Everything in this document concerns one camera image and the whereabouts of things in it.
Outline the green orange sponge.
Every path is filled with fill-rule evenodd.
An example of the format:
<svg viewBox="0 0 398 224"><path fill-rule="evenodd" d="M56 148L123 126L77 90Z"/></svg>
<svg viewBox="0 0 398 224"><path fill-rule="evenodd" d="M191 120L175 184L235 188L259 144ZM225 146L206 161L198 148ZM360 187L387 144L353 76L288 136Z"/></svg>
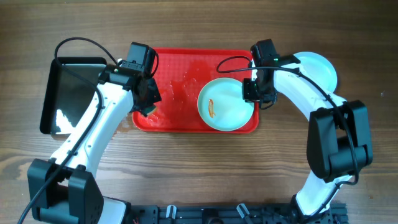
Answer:
<svg viewBox="0 0 398 224"><path fill-rule="evenodd" d="M156 111L156 109L157 109L156 105L151 105L151 106L145 108L143 110L144 116L147 117L147 116L152 115Z"/></svg>

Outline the white plate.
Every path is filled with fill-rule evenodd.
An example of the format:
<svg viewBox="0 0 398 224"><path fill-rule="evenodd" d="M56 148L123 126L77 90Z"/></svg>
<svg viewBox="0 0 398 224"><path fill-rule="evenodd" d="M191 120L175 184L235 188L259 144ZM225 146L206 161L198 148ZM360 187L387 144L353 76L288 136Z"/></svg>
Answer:
<svg viewBox="0 0 398 224"><path fill-rule="evenodd" d="M315 52L297 52L294 54L305 71L328 91L334 92L338 84L338 76L332 63L324 56Z"/></svg>
<svg viewBox="0 0 398 224"><path fill-rule="evenodd" d="M233 78L217 78L207 83L197 98L200 118L218 131L235 131L249 122L254 103L243 100L243 84Z"/></svg>

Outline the white plate top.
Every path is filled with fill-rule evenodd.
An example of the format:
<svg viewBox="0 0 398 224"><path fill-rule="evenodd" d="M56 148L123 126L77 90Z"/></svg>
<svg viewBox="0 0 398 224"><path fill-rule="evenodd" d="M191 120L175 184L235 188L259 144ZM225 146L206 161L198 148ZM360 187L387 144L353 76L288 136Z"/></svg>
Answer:
<svg viewBox="0 0 398 224"><path fill-rule="evenodd" d="M328 91L334 92L338 84L338 76L332 63L324 56L315 52L297 52L294 54L305 71Z"/></svg>

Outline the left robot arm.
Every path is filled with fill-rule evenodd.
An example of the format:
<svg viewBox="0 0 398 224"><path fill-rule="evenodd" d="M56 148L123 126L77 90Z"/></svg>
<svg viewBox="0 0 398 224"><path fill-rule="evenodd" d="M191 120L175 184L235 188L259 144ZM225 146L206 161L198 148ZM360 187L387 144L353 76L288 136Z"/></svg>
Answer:
<svg viewBox="0 0 398 224"><path fill-rule="evenodd" d="M31 163L27 172L30 202L19 222L31 213L46 223L136 223L131 204L103 196L95 176L121 120L135 111L149 116L161 100L154 80L158 53L133 42L127 58L107 65L96 84L67 68L58 56L54 61L95 93L74 131L50 159Z"/></svg>

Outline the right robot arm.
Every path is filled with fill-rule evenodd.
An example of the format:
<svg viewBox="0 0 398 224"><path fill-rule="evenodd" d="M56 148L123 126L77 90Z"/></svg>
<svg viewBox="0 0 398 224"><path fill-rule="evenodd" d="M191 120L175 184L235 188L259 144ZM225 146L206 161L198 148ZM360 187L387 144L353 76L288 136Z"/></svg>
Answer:
<svg viewBox="0 0 398 224"><path fill-rule="evenodd" d="M254 44L243 80L243 98L260 109L285 95L308 119L307 161L310 173L292 198L291 217L310 222L322 216L344 185L355 185L359 172L373 161L367 107L336 95L337 74L324 56L299 52L281 56L270 39Z"/></svg>

